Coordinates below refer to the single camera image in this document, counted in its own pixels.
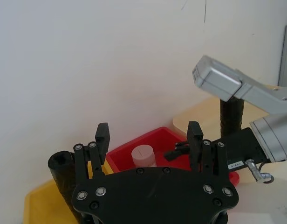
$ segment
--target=black cylindrical pole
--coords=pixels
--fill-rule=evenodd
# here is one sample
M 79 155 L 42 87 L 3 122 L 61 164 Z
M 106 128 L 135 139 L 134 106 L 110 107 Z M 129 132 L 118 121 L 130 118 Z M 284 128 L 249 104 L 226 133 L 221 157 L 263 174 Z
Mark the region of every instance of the black cylindrical pole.
M 80 223 L 82 216 L 73 208 L 71 202 L 72 194 L 76 187 L 74 153 L 61 151 L 53 154 L 48 160 L 48 167 L 60 194 L 65 199 L 67 206 L 78 223 Z
M 235 97 L 227 102 L 220 100 L 220 134 L 221 137 L 241 130 L 244 100 Z

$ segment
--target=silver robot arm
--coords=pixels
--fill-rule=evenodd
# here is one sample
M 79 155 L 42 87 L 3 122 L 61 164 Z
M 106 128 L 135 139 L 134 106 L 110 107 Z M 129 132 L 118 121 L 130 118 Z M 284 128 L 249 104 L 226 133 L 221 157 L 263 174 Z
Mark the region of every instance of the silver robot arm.
M 244 99 L 270 115 L 250 123 L 271 162 L 287 161 L 287 88 L 268 89 L 239 70 L 203 56 L 193 70 L 196 86 L 228 101 Z

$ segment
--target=red bin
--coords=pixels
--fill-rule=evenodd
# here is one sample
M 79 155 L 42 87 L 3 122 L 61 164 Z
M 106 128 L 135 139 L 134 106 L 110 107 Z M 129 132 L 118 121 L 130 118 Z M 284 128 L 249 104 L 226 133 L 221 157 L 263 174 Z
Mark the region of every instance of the red bin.
M 135 168 L 131 152 L 139 145 L 150 145 L 154 149 L 156 164 L 158 167 L 174 167 L 190 170 L 188 155 L 182 155 L 173 161 L 167 161 L 164 153 L 172 151 L 176 142 L 185 141 L 167 127 L 160 127 L 148 132 L 124 145 L 119 146 L 106 155 L 106 159 L 114 173 Z M 239 183 L 239 175 L 236 172 L 229 174 L 230 181 L 236 186 Z

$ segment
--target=beige table surface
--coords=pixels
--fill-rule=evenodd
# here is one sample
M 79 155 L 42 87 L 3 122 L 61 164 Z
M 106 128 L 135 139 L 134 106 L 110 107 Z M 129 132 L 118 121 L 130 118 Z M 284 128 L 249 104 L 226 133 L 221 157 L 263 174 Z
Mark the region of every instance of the beige table surface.
M 249 122 L 267 115 L 261 109 L 245 102 L 242 128 Z M 177 132 L 186 135 L 188 122 L 198 121 L 204 138 L 220 138 L 219 99 L 211 97 L 195 105 L 173 119 Z M 267 164 L 263 172 L 275 177 L 272 184 L 257 184 L 247 168 L 239 170 L 240 183 L 236 187 L 239 204 L 228 212 L 230 224 L 287 224 L 287 161 Z

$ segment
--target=black metal plate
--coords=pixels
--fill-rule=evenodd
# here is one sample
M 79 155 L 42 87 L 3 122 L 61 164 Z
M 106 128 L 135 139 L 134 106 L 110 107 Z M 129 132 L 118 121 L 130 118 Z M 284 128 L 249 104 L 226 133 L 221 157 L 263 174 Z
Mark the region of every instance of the black metal plate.
M 213 141 L 214 144 L 218 142 L 223 142 L 226 146 L 227 164 L 240 161 L 244 163 L 243 166 L 231 168 L 230 172 L 247 167 L 245 161 L 248 159 L 253 159 L 256 164 L 270 162 L 249 127 Z
M 219 176 L 195 173 L 177 168 L 144 168 L 123 171 L 79 184 L 72 197 L 76 210 L 91 214 L 103 224 L 209 224 L 220 212 L 233 208 L 239 201 L 234 186 Z M 204 191 L 205 184 L 214 189 Z M 105 187 L 106 194 L 96 196 L 98 187 Z M 224 195 L 228 187 L 233 196 Z M 77 200 L 80 191 L 88 193 L 84 200 Z M 220 200 L 221 206 L 213 203 Z

